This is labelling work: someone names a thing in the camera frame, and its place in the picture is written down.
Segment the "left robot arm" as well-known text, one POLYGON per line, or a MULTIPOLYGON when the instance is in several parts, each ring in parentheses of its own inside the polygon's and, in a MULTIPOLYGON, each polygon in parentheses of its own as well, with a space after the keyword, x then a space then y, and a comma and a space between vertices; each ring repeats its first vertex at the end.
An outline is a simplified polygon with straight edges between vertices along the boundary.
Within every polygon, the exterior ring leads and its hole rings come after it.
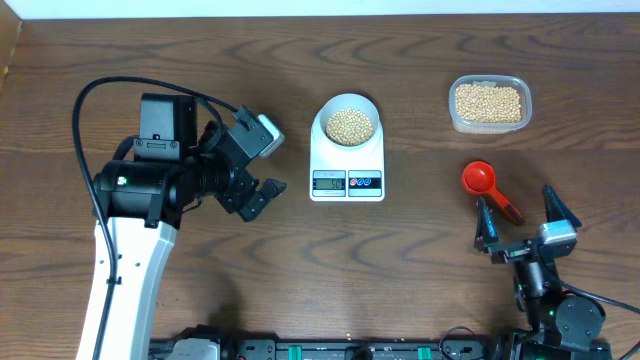
POLYGON ((98 205, 96 256, 78 358, 147 357, 162 274, 186 212, 213 196, 250 222, 285 190, 246 169, 283 134, 246 107, 232 115, 228 127, 201 97, 142 96, 139 134, 89 181, 98 205))

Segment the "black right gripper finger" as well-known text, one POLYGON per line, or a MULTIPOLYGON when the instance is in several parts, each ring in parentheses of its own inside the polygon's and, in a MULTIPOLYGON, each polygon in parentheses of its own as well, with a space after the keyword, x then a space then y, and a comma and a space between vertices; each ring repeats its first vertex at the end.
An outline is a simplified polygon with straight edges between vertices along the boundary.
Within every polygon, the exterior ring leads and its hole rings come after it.
POLYGON ((488 251, 490 247, 499 243, 499 234, 494 223, 492 209, 484 197, 476 202, 478 220, 476 226, 474 246, 478 251, 488 251))
POLYGON ((544 198, 546 220, 548 222, 566 220, 574 228, 580 228, 582 226, 581 221, 561 201, 560 197, 551 184, 545 184, 542 187, 542 195, 544 198))

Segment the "red plastic scoop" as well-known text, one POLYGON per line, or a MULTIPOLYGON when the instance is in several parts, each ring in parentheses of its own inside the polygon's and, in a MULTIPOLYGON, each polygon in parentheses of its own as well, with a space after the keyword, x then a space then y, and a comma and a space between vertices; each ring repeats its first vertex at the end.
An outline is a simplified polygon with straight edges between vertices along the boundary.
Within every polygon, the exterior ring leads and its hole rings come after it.
POLYGON ((461 183, 469 194, 488 196, 512 223, 516 225, 525 223, 525 219, 519 210, 498 190, 496 174, 489 163, 473 161, 466 165, 461 174, 461 183))

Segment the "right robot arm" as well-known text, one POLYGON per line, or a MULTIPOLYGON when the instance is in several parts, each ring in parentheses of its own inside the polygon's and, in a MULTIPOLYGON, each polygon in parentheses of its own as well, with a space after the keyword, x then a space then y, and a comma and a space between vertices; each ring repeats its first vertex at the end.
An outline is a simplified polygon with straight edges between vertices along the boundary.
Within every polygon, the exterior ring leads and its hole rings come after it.
POLYGON ((475 246, 494 264, 514 267, 514 297, 526 314, 529 328, 501 339, 496 359, 610 359, 610 346, 597 340, 606 312, 600 302, 564 288, 555 260, 569 255, 577 244, 580 220, 549 184, 542 188, 546 222, 533 238, 502 244, 492 210, 477 202, 475 246))

